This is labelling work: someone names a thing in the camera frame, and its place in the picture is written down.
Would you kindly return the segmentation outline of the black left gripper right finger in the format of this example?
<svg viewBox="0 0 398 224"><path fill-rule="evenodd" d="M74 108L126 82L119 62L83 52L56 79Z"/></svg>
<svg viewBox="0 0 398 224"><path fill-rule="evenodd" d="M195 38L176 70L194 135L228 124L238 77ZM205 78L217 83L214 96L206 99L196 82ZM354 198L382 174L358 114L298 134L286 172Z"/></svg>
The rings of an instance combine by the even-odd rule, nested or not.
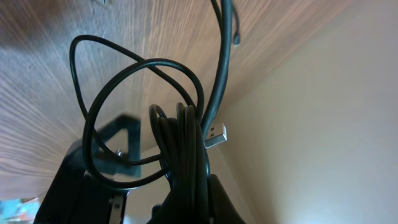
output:
<svg viewBox="0 0 398 224"><path fill-rule="evenodd" d="M245 224L246 222L235 209L219 178L215 174L211 174L208 180L210 213L213 223Z"/></svg>

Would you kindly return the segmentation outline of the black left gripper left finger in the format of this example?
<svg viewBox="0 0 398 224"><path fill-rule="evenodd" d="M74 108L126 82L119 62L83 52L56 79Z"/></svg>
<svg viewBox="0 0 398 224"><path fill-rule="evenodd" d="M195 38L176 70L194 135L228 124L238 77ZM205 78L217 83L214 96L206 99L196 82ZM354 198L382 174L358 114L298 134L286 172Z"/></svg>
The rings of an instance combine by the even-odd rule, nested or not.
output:
<svg viewBox="0 0 398 224"><path fill-rule="evenodd" d="M147 224L183 224L185 219L182 192L173 188L162 204L152 207L152 216Z"/></svg>

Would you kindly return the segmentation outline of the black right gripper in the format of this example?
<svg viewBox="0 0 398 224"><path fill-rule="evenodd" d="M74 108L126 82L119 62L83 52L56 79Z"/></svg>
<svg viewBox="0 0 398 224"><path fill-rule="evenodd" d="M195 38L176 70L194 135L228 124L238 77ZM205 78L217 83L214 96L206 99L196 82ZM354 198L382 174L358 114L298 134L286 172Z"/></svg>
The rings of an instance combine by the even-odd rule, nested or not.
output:
<svg viewBox="0 0 398 224"><path fill-rule="evenodd" d="M138 161L141 156L141 122L122 114L103 126L98 134L119 157ZM96 141L92 142L93 163L108 175L140 177L140 166L125 166L109 158ZM112 190L94 180L83 164L81 141L75 141L41 203L34 223L115 223L124 221L126 191Z"/></svg>

